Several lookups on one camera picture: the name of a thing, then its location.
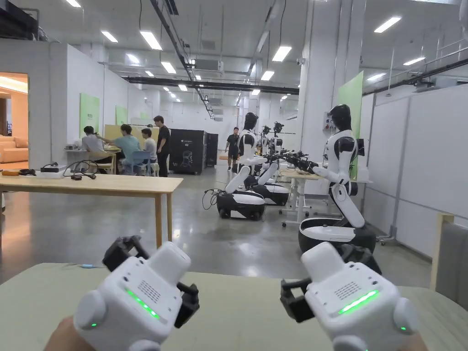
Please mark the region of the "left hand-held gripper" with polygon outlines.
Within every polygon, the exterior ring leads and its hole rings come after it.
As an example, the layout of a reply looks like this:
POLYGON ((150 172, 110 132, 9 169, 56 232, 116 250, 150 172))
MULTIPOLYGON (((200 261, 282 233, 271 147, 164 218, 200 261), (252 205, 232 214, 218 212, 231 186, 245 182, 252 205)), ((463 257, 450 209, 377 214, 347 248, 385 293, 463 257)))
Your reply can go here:
POLYGON ((73 316, 77 333, 97 351, 159 351, 200 308, 196 284, 181 282, 190 257, 170 241, 149 255, 140 240, 112 243, 102 259, 109 275, 73 316))

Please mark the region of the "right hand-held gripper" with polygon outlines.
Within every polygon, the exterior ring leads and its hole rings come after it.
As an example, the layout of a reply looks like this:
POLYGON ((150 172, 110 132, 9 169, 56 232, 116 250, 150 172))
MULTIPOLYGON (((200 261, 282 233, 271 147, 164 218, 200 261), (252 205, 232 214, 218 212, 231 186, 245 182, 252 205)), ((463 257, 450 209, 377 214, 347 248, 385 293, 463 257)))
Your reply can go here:
POLYGON ((418 333, 415 306, 382 276, 368 248, 344 244, 340 256, 323 242, 301 262, 310 278, 282 279, 280 302, 297 323, 316 318, 335 351, 398 351, 418 333))

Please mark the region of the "person's left hand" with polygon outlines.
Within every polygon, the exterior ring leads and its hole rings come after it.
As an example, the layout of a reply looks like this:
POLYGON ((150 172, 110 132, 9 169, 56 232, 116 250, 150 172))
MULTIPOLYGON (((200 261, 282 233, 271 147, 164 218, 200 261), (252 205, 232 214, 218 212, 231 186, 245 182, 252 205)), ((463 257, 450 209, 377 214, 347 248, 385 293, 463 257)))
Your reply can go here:
POLYGON ((44 351, 94 351, 75 330, 73 316, 63 318, 48 339, 44 351))

